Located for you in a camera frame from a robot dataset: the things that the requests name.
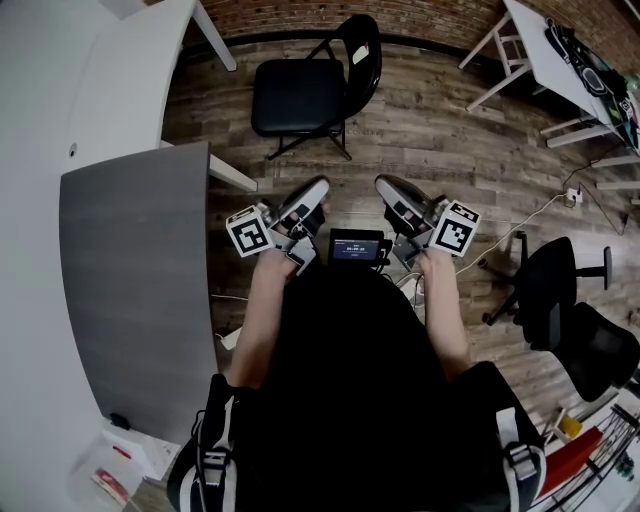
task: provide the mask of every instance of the office chair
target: office chair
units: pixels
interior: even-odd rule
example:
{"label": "office chair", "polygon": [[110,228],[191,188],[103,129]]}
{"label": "office chair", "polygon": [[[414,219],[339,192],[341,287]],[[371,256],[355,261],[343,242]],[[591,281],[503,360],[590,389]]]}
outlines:
{"label": "office chair", "polygon": [[[329,43],[344,41],[349,58],[349,79]],[[321,50],[329,59],[314,59]],[[251,126],[261,136],[280,137],[273,160],[302,142],[329,137],[347,160],[345,120],[360,112],[375,92],[382,72],[378,25],[366,14],[352,16],[306,59],[263,62],[256,70]],[[342,134],[342,144],[336,138]],[[283,147],[283,137],[299,136]]]}
{"label": "office chair", "polygon": [[603,277],[605,290],[609,288],[611,248],[604,249],[602,266],[576,269],[568,238],[549,242],[528,257],[526,234],[520,231],[516,237],[522,241],[522,256],[515,276],[492,269],[486,260],[478,263],[515,287],[498,312],[485,313],[483,321],[493,325],[505,313],[514,315],[531,350],[555,355],[587,402],[597,400],[610,386],[623,387],[640,362],[638,340],[588,304],[575,304],[578,277]]}

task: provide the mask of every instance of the cable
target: cable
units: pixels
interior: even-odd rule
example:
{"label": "cable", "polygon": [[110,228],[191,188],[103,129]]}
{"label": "cable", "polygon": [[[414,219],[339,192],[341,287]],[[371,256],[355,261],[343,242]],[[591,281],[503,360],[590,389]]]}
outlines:
{"label": "cable", "polygon": [[571,174],[569,174],[569,177],[564,180],[562,182],[562,192],[566,193],[567,191],[565,190],[565,185],[567,184],[567,182],[573,178],[573,175],[576,174],[577,172],[580,171],[584,171],[585,169],[587,169],[588,167],[591,167],[593,164],[600,162],[605,156],[607,156],[609,153],[611,153],[614,149],[618,149],[620,147],[620,141],[618,141],[616,144],[614,144],[613,146],[611,146],[609,149],[607,149],[604,153],[602,153],[602,155],[600,155],[600,158],[598,158],[597,160],[593,160],[592,162],[589,162],[587,165],[585,165],[584,167],[580,167],[578,169],[575,169],[574,171],[571,172]]}
{"label": "cable", "polygon": [[217,297],[218,299],[249,300],[245,297],[236,297],[235,295],[216,295],[215,293],[212,293],[211,296]]}
{"label": "cable", "polygon": [[205,486],[207,485],[207,481],[205,480],[204,475],[202,473],[202,461],[204,460],[204,456],[202,456],[201,454],[203,422],[204,422],[204,419],[203,421],[200,422],[200,425],[198,428],[198,444],[196,445],[196,471],[198,472],[198,487],[200,488],[200,501],[202,502],[202,512],[208,512],[207,501],[205,499],[205,492],[204,492]]}
{"label": "cable", "polygon": [[613,230],[616,232],[616,234],[618,236],[623,236],[624,235],[624,230],[627,227],[627,222],[629,222],[629,214],[625,213],[624,218],[622,220],[622,231],[618,231],[618,228],[613,224],[613,222],[611,222],[611,219],[609,218],[609,216],[607,215],[607,212],[604,211],[604,208],[602,208],[602,206],[600,206],[600,203],[598,202],[598,200],[595,198],[595,196],[591,193],[591,190],[589,190],[587,188],[587,186],[582,183],[581,181],[578,182],[578,184],[580,185],[580,187],[584,187],[584,189],[589,193],[589,195],[591,196],[591,199],[593,199],[593,202],[596,203],[596,205],[598,206],[598,208],[600,208],[600,211],[602,212],[602,214],[605,216],[605,218],[609,221],[609,224],[611,224],[611,227],[613,228]]}
{"label": "cable", "polygon": [[418,283],[420,282],[421,277],[423,277],[423,274],[420,274],[420,276],[418,276],[418,279],[416,279],[416,288],[415,290],[413,290],[413,312],[414,313],[416,311],[416,302],[418,302]]}
{"label": "cable", "polygon": [[411,276],[421,276],[422,272],[409,272],[408,274],[403,275],[400,279],[398,279],[396,281],[396,286],[400,286],[400,283],[403,283],[407,277],[411,277]]}
{"label": "cable", "polygon": [[591,119],[585,119],[584,121],[581,119],[580,120],[580,124],[582,126],[586,126],[587,128],[593,128],[594,126],[606,126],[607,128],[613,128],[613,129],[617,130],[618,128],[620,128],[624,124],[624,121],[620,121],[618,124],[615,124],[615,123],[601,123],[596,118],[591,118]]}
{"label": "cable", "polygon": [[470,265],[467,265],[466,267],[464,267],[461,270],[458,270],[456,272],[456,275],[461,274],[462,272],[464,272],[465,270],[469,270],[471,267],[473,267],[476,263],[478,263],[478,261],[480,261],[482,259],[482,257],[485,254],[490,253],[491,251],[493,251],[496,247],[498,247],[502,241],[507,238],[511,233],[513,233],[516,229],[524,226],[527,222],[529,222],[529,220],[531,220],[535,215],[538,215],[540,212],[542,212],[547,206],[549,206],[551,203],[553,203],[556,199],[560,198],[560,197],[564,197],[564,194],[558,194],[556,196],[553,196],[551,199],[549,199],[549,201],[546,202],[546,204],[540,208],[539,210],[536,210],[535,212],[533,212],[531,215],[529,215],[526,219],[524,219],[520,224],[518,224],[517,226],[514,226],[513,228],[511,228],[506,235],[504,235],[500,240],[498,240],[491,248],[487,249],[486,251],[484,251],[480,256],[478,256],[475,260],[473,260],[473,262]]}
{"label": "cable", "polygon": [[133,501],[133,497],[130,497],[130,498],[129,498],[129,503],[130,503],[130,504],[131,504],[131,506],[132,506],[133,508],[135,508],[138,512],[142,512],[142,509],[138,506],[138,504],[137,504],[135,501]]}
{"label": "cable", "polygon": [[200,424],[200,414],[206,411],[207,411],[206,409],[200,409],[196,413],[196,419],[193,421],[193,424],[191,425],[191,440],[194,442],[196,446],[198,446],[199,444],[198,441],[196,440],[196,428],[198,428],[198,425]]}

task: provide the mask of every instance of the wooden floor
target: wooden floor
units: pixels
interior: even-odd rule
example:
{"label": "wooden floor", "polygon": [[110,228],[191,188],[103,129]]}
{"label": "wooden floor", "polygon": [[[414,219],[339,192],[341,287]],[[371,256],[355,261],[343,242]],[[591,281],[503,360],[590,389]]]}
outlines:
{"label": "wooden floor", "polygon": [[[241,260],[224,232],[225,218],[266,197],[282,199],[296,185],[317,174],[331,180],[330,213],[319,239],[326,247],[332,227],[389,230],[383,219],[383,203],[374,189],[380,173],[408,179],[432,197],[446,194],[479,211],[483,216],[464,266],[493,245],[512,226],[524,220],[555,194],[569,173],[598,158],[615,139],[592,139],[588,143],[548,149],[539,130],[568,117],[548,113],[544,93],[534,98],[495,96],[470,114],[464,107],[493,83],[470,66],[458,70],[449,57],[402,46],[383,46],[380,86],[369,105],[347,122],[347,162],[327,140],[305,143],[269,162],[276,139],[257,136],[250,125],[252,84],[256,67],[277,58],[300,58],[316,41],[273,42],[231,49],[238,71],[227,73],[215,59],[181,62],[171,85],[165,114],[163,139],[174,144],[208,140],[212,153],[259,182],[257,194],[247,195],[220,183],[210,191],[210,284],[212,293],[247,296],[251,259]],[[618,154],[610,152],[607,156]],[[599,179],[639,179],[638,168],[621,166],[597,169]],[[613,252],[615,284],[602,289],[601,279],[582,280],[579,300],[588,301],[610,320],[627,326],[632,308],[640,307],[640,230],[637,213],[628,206],[631,195],[597,192],[596,172],[585,170],[573,182],[582,181],[596,195],[607,215],[620,229],[620,214],[631,213],[623,237],[610,227],[594,201],[588,197],[570,209],[556,201],[524,228],[530,252],[542,244],[568,236],[578,266],[598,265],[602,250]],[[488,256],[504,271],[513,271],[519,260],[517,240],[506,241]],[[397,262],[388,272],[401,277]],[[563,405],[578,414],[587,407],[555,358],[532,352],[521,329],[506,318],[493,327],[484,325],[482,314],[494,311],[510,289],[481,269],[458,276],[461,309],[474,360],[495,362],[522,401],[533,421],[547,421],[552,409]],[[242,325],[244,303],[212,301],[214,330],[221,334]],[[230,354],[216,342],[219,364]],[[161,484],[145,484],[137,496],[144,510],[170,510],[163,502]]]}

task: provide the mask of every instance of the small screen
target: small screen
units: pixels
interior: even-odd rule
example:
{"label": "small screen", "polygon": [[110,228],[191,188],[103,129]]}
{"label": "small screen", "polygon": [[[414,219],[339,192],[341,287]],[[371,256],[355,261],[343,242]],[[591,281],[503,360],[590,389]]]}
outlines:
{"label": "small screen", "polygon": [[375,260],[379,243],[377,240],[336,240],[333,244],[333,259]]}

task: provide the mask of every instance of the red object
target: red object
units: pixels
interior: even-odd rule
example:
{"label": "red object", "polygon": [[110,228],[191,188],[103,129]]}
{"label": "red object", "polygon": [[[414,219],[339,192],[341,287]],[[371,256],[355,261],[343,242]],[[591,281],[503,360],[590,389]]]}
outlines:
{"label": "red object", "polygon": [[126,457],[127,459],[131,458],[131,455],[129,455],[127,452],[125,452],[124,450],[118,448],[117,446],[112,446],[111,448],[113,448],[115,451],[117,451],[120,455]]}
{"label": "red object", "polygon": [[589,455],[597,448],[601,439],[602,432],[593,427],[547,456],[547,478],[540,496],[544,496],[576,475],[587,462]]}

